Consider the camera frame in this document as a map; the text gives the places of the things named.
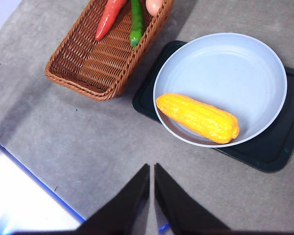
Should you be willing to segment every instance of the yellow corn cob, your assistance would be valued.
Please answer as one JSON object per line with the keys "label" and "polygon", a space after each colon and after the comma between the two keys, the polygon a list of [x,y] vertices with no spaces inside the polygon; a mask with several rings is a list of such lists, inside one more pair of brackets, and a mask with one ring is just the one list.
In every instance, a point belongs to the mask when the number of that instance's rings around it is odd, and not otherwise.
{"label": "yellow corn cob", "polygon": [[234,115],[185,95],[163,94],[156,105],[166,116],[216,143],[228,143],[240,132]]}

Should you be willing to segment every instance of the gray table surface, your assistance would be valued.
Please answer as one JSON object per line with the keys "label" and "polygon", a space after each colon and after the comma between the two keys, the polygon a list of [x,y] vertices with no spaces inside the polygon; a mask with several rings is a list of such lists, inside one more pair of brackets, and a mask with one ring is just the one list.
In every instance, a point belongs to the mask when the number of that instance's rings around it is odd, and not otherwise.
{"label": "gray table surface", "polygon": [[[85,218],[144,163],[159,162],[232,229],[294,231],[294,151],[284,169],[262,173],[176,139],[131,103],[159,51],[172,40],[244,33],[294,68],[294,0],[176,0],[126,93],[107,102],[44,75],[50,55],[87,2],[23,0],[0,30],[0,143]],[[150,187],[147,235],[156,234],[158,226],[152,181]]]}

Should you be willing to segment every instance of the white plate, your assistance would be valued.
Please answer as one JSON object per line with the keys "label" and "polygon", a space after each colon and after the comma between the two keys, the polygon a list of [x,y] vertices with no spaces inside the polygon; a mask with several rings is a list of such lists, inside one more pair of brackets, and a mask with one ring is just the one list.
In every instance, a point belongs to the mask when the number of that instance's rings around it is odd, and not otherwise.
{"label": "white plate", "polygon": [[[278,116],[287,91],[283,64],[263,42],[237,33],[197,38],[178,49],[162,66],[153,103],[164,127],[177,138],[203,147],[236,145],[263,132]],[[239,136],[214,143],[176,123],[157,109],[165,93],[187,95],[234,114]]]}

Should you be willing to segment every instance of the black tray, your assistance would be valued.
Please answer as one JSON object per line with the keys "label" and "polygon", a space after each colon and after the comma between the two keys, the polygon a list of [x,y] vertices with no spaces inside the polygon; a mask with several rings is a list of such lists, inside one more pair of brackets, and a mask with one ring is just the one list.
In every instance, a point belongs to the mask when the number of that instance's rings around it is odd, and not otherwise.
{"label": "black tray", "polygon": [[[133,98],[133,107],[139,113],[160,122],[152,100],[153,85],[165,61],[185,42],[168,43]],[[215,148],[263,172],[281,170],[288,162],[294,148],[294,69],[285,67],[288,90],[283,108],[276,120],[261,134],[244,143]]]}

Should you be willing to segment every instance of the brown wicker basket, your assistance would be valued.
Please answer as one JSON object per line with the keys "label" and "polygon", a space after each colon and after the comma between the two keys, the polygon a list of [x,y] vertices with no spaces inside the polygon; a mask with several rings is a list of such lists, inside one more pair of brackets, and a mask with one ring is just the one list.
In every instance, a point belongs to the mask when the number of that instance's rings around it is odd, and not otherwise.
{"label": "brown wicker basket", "polygon": [[133,49],[129,43],[130,1],[121,10],[109,33],[95,41],[97,24],[107,0],[91,0],[46,65],[46,76],[92,99],[104,101],[125,91],[131,73],[166,23],[173,0],[164,0],[157,16],[142,3],[146,31]]}

